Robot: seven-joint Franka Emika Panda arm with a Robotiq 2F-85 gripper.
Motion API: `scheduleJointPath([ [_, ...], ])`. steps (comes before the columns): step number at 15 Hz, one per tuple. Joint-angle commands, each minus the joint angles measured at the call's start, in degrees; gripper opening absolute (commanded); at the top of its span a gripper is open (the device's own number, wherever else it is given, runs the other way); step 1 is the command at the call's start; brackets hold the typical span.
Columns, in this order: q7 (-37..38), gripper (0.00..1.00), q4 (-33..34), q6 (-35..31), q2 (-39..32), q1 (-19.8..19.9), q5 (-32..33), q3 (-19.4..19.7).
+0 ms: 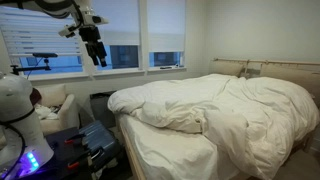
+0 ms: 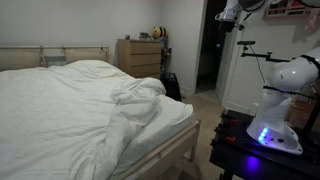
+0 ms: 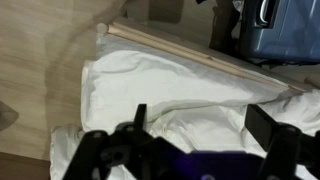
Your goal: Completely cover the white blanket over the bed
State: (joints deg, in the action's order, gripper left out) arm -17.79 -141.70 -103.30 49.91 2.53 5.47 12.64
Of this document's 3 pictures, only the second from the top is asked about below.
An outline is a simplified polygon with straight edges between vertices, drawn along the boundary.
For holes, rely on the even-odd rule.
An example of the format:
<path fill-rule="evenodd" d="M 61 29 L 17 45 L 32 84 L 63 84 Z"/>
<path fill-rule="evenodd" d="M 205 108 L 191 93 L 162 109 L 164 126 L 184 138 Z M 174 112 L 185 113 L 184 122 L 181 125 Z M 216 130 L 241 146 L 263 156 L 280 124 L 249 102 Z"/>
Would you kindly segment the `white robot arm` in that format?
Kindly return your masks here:
<path fill-rule="evenodd" d="M 223 34 L 231 32 L 242 23 L 241 12 L 258 12 L 277 0 L 227 0 L 222 12 L 215 19 L 226 25 Z M 277 60 L 272 74 L 262 88 L 262 102 L 250 125 L 247 134 L 260 145 L 301 155 L 303 148 L 297 133 L 285 122 L 291 97 L 304 85 L 317 81 L 320 77 L 320 47 L 298 56 L 293 60 Z"/>

